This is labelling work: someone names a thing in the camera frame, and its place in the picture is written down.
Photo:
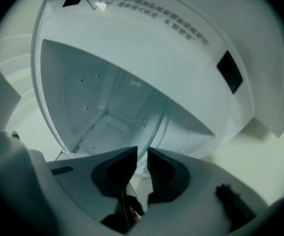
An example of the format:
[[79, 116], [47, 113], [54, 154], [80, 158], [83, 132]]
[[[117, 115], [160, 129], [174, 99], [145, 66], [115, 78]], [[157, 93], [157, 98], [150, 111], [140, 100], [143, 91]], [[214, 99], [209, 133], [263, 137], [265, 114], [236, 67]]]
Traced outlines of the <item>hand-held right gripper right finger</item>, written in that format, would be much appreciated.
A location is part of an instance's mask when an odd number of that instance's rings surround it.
[[153, 191], [136, 236], [228, 236], [267, 209], [252, 188], [221, 167], [149, 148]]

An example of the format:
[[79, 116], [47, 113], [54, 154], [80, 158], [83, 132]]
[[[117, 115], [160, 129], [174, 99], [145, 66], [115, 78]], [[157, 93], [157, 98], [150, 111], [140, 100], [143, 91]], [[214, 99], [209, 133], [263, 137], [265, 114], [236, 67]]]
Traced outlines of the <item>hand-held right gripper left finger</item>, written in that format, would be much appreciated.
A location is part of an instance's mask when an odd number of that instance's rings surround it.
[[115, 231], [128, 232], [144, 215], [136, 195], [127, 191], [137, 157], [137, 147], [124, 147], [47, 165], [63, 191], [87, 215]]

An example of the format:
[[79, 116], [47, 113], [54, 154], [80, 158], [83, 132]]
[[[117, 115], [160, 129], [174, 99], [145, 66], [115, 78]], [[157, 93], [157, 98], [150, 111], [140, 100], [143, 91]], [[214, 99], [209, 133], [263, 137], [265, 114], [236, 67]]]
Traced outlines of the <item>white table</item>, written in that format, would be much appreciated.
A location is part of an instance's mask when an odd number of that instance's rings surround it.
[[227, 170], [270, 205], [284, 197], [283, 143], [273, 134], [256, 139], [241, 133], [204, 160]]

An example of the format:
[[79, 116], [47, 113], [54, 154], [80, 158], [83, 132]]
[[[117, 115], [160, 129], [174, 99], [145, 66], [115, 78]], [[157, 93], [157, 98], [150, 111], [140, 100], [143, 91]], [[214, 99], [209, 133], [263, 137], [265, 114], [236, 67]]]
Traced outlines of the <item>white microwave oven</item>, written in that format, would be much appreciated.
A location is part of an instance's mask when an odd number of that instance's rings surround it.
[[74, 158], [203, 158], [252, 119], [284, 133], [284, 23], [268, 0], [42, 0], [31, 69]]

